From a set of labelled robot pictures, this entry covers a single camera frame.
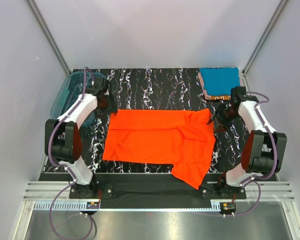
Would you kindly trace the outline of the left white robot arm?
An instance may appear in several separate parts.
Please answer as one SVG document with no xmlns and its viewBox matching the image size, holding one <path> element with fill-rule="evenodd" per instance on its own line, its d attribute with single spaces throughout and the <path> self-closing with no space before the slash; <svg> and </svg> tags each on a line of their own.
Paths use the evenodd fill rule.
<svg viewBox="0 0 300 240">
<path fill-rule="evenodd" d="M 98 77 L 85 87 L 64 114 L 48 119 L 44 136 L 44 151 L 50 163 L 64 168 L 72 178 L 71 189 L 87 198 L 98 193 L 97 180 L 82 158 L 80 127 L 91 113 L 96 117 L 118 113 L 111 83 L 105 77 Z"/>
</svg>

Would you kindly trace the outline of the orange t-shirt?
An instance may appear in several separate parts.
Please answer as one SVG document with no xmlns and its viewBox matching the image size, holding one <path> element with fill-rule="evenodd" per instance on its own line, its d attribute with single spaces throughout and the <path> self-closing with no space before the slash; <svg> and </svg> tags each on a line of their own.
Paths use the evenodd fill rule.
<svg viewBox="0 0 300 240">
<path fill-rule="evenodd" d="M 213 158 L 211 117 L 209 109 L 120 109 L 110 117 L 102 159 L 171 164 L 171 174 L 197 190 Z"/>
</svg>

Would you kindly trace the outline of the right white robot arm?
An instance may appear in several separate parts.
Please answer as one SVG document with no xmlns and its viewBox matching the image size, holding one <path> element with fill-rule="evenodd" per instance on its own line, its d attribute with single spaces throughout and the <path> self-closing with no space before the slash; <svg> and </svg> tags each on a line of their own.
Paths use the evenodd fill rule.
<svg viewBox="0 0 300 240">
<path fill-rule="evenodd" d="M 221 104 L 209 123 L 217 123 L 217 131 L 227 131 L 236 118 L 241 118 L 249 132 L 241 154 L 241 162 L 224 172 L 211 188 L 221 198 L 231 198 L 254 180 L 268 180 L 279 172 L 287 145 L 287 136 L 267 121 L 257 94 L 244 86 L 231 89 L 228 103 Z"/>
</svg>

